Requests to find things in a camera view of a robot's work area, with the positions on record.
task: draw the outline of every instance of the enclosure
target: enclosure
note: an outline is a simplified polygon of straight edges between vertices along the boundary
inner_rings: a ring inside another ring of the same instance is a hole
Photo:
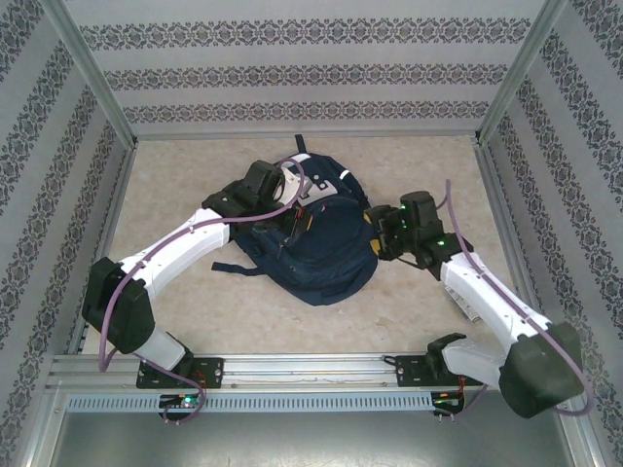
[[[620,9],[3,0],[0,466],[623,464]],[[100,374],[80,315],[92,264],[152,244],[252,162],[295,154],[295,133],[373,204],[441,200],[451,179],[495,275],[578,331],[590,415],[522,420],[489,391],[439,424],[430,391],[397,387],[381,357],[452,332],[497,345],[443,285],[381,262],[353,297],[311,307],[211,270],[251,265],[233,243],[154,302],[160,327],[225,358],[205,413],[164,426],[131,356]]]

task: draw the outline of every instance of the patterned wall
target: patterned wall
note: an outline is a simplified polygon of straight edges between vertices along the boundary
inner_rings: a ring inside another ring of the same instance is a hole
[[[608,465],[623,465],[621,6],[569,3],[490,141],[541,308],[579,331]]]
[[[36,0],[0,1],[0,466],[75,325],[128,151]]]
[[[67,0],[135,133],[475,130],[543,0]]]

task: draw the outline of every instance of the backpack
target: backpack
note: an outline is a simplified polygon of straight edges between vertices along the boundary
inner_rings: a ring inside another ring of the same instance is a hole
[[[293,156],[313,185],[299,203],[311,214],[307,231],[289,237],[278,229],[252,229],[235,241],[256,269],[214,263],[213,270],[244,275],[268,275],[309,305],[340,302],[372,277],[378,257],[370,246],[374,228],[363,211],[370,207],[363,189],[333,158],[308,154],[296,135],[299,154]],[[298,173],[294,164],[285,165]]]

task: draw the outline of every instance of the navy blue backpack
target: navy blue backpack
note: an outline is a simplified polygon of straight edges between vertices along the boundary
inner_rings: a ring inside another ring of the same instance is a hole
[[[244,275],[266,274],[292,295],[310,305],[331,305],[361,289],[377,268],[370,246],[373,227],[364,220],[368,198],[354,176],[332,158],[305,154],[297,135],[306,177],[313,181],[301,198],[313,216],[306,232],[287,236],[277,229],[253,229],[236,237],[238,246],[257,269],[214,263],[212,269]],[[295,165],[286,165],[298,173]]]

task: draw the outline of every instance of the beige floor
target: beige floor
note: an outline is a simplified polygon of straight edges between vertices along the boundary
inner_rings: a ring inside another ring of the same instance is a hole
[[[308,150],[349,168],[370,201],[396,205],[428,190],[453,198],[463,234],[490,269],[510,284],[494,219],[467,137],[308,138]],[[257,160],[295,152],[294,139],[142,142],[110,252],[121,260],[184,222],[202,200],[244,175]],[[441,213],[451,229],[447,211]],[[495,342],[482,322],[462,317],[440,282],[426,271],[381,262],[372,280],[336,305],[299,302],[267,277],[210,270],[213,261],[251,267],[230,243],[174,279],[153,303],[156,322],[196,353],[334,353],[419,351],[451,332]],[[85,353],[96,353],[90,329]]]

